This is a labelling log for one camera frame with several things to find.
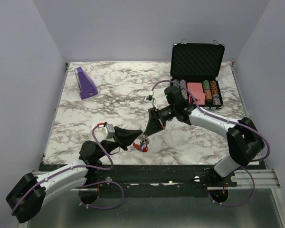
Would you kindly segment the red keyring with keys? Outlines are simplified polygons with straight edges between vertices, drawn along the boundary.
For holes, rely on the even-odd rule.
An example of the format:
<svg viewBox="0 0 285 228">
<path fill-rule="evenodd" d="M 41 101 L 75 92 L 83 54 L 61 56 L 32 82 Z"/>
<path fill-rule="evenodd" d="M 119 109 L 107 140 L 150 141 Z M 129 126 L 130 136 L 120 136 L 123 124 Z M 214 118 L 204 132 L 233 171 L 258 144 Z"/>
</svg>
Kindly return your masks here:
<svg viewBox="0 0 285 228">
<path fill-rule="evenodd" d="M 147 135 L 141 135 L 138 137 L 140 143 L 133 142 L 133 147 L 140 152 L 148 152 L 148 145 L 150 143 L 149 138 Z"/>
</svg>

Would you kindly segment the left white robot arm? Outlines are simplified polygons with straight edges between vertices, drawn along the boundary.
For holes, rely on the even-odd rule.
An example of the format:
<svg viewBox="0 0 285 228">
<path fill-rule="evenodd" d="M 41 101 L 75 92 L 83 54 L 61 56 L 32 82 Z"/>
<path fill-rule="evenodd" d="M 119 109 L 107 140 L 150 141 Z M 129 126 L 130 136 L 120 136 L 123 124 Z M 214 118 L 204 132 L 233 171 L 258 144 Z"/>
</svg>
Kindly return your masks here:
<svg viewBox="0 0 285 228">
<path fill-rule="evenodd" d="M 97 170 L 112 170 L 114 164 L 110 153 L 118 147 L 127 150 L 140 135 L 142 130 L 127 130 L 100 123 L 92 129 L 92 141 L 82 144 L 80 156 L 68 165 L 54 171 L 34 175 L 29 172 L 22 176 L 6 196 L 12 216 L 19 223 L 25 223 L 36 216 L 51 199 L 73 188 L 90 188 L 95 184 Z M 99 160 L 106 156 L 111 162 L 105 168 Z"/>
</svg>

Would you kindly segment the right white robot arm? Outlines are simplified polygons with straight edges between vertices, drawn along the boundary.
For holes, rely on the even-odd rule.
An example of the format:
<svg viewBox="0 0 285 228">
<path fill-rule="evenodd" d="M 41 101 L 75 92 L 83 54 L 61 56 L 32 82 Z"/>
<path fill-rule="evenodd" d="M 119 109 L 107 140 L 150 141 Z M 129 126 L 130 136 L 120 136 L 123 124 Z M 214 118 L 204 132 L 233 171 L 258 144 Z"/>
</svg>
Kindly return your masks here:
<svg viewBox="0 0 285 228">
<path fill-rule="evenodd" d="M 149 109 L 149 120 L 143 134 L 146 137 L 156 134 L 165 129 L 167 121 L 176 118 L 179 122 L 199 126 L 224 137 L 229 154 L 217 162 L 209 174 L 212 185 L 220 186 L 226 181 L 226 176 L 241 166 L 247 166 L 264 148 L 265 143 L 251 119 L 227 119 L 198 108 L 186 101 L 176 86 L 167 87 L 164 93 L 169 105 L 163 109 Z"/>
</svg>

